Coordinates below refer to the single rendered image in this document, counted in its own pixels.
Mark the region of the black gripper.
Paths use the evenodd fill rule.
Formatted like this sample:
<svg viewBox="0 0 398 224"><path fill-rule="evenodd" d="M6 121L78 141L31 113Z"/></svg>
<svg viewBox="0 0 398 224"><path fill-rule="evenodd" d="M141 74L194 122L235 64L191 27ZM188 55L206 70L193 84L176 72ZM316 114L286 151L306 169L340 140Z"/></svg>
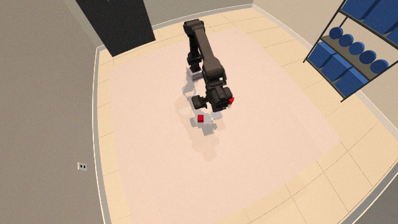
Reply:
<svg viewBox="0 0 398 224"><path fill-rule="evenodd" d="M226 93L228 99L232 99L233 94L232 94L231 90L228 87L224 87L223 89L224 89L224 92ZM207 109L206 103L209 102L209 98L211 97L211 95L210 95L210 92L208 92L207 90L205 93L206 93L206 97L203 97L203 96L200 97L200 95L196 95L196 96L192 97L192 103L196 110L200 109L200 108L204 108L204 107Z"/></svg>

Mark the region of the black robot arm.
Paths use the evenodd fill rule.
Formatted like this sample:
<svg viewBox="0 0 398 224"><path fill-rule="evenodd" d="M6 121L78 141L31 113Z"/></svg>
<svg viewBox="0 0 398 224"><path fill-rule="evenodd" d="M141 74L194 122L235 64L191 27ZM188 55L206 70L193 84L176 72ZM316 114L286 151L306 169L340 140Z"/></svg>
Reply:
<svg viewBox="0 0 398 224"><path fill-rule="evenodd" d="M202 74L206 90L211 95L209 103L212 110L214 113L225 110L229 103L229 99L223 89L223 86L227 85L226 72L219 59L213 55L205 34L204 22L199 19L185 21L183 28L189 37L190 52L188 53L187 62L190 65L191 72L201 71L199 63L203 59ZM221 77L223 78L222 80L220 80Z"/></svg>

